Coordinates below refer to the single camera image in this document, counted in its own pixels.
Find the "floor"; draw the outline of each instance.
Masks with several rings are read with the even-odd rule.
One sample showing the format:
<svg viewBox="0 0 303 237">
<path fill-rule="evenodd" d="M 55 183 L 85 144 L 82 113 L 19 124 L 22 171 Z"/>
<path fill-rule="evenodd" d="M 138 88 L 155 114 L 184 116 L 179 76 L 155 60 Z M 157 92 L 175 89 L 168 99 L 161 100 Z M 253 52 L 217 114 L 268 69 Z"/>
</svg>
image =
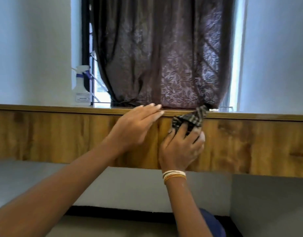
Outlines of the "floor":
<svg viewBox="0 0 303 237">
<path fill-rule="evenodd" d="M 177 237 L 175 225 L 64 216 L 47 237 Z"/>
</svg>

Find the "person's right arm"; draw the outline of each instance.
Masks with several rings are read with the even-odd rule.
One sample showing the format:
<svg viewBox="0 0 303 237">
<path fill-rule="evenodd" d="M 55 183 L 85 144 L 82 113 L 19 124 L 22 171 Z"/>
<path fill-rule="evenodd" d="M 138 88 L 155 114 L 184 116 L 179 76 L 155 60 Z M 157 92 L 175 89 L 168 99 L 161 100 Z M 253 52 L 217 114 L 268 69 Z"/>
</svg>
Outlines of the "person's right arm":
<svg viewBox="0 0 303 237">
<path fill-rule="evenodd" d="M 185 171 L 202 152 L 205 142 L 204 133 L 194 128 L 185 137 L 186 131 L 187 125 L 183 124 L 176 135 L 173 130 L 163 141 L 159 159 L 163 173 L 169 170 Z M 186 180 L 182 177 L 172 177 L 165 184 L 179 236 L 212 237 L 209 227 L 193 200 Z"/>
</svg>

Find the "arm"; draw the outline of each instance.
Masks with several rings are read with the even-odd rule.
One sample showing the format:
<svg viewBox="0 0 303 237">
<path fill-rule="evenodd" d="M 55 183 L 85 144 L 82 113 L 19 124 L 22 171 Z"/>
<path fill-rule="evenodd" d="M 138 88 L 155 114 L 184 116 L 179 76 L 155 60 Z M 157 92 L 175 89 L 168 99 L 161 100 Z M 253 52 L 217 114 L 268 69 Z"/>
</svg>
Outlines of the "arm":
<svg viewBox="0 0 303 237">
<path fill-rule="evenodd" d="M 0 237 L 45 236 L 118 155 L 144 141 L 163 111 L 136 107 L 123 115 L 97 147 L 0 208 Z"/>
<path fill-rule="evenodd" d="M 185 171 L 191 162 L 203 151 L 205 136 L 194 128 L 185 137 L 187 125 L 183 124 L 177 134 L 173 130 L 160 147 L 162 171 Z M 166 181 L 171 208 L 181 237 L 212 237 L 212 234 L 197 208 L 188 184 L 184 178 L 172 177 Z"/>
</svg>

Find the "plaid cloth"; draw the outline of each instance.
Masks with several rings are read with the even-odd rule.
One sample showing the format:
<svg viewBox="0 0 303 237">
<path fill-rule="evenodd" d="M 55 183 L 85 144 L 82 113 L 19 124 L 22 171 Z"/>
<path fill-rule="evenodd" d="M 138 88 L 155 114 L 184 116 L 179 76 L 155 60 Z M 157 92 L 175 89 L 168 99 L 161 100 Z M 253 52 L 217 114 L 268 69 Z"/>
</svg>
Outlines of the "plaid cloth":
<svg viewBox="0 0 303 237">
<path fill-rule="evenodd" d="M 202 127 L 202 123 L 204 118 L 206 117 L 206 112 L 208 111 L 208 108 L 204 105 L 197 107 L 196 111 L 185 114 L 182 116 L 175 116 L 172 119 L 172 128 L 175 129 L 175 132 L 177 133 L 180 126 L 184 123 L 188 123 L 188 131 L 186 135 L 189 135 L 189 133 L 192 131 L 193 127 Z"/>
</svg>

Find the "dark purple curtain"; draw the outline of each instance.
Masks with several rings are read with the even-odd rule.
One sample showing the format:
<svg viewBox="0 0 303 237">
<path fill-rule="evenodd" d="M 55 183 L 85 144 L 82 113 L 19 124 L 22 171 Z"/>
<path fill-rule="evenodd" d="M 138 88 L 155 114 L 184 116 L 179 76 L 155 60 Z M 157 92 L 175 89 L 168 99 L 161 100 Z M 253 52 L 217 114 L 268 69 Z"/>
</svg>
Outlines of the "dark purple curtain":
<svg viewBox="0 0 303 237">
<path fill-rule="evenodd" d="M 90 0 L 114 105 L 218 108 L 228 90 L 234 0 Z"/>
</svg>

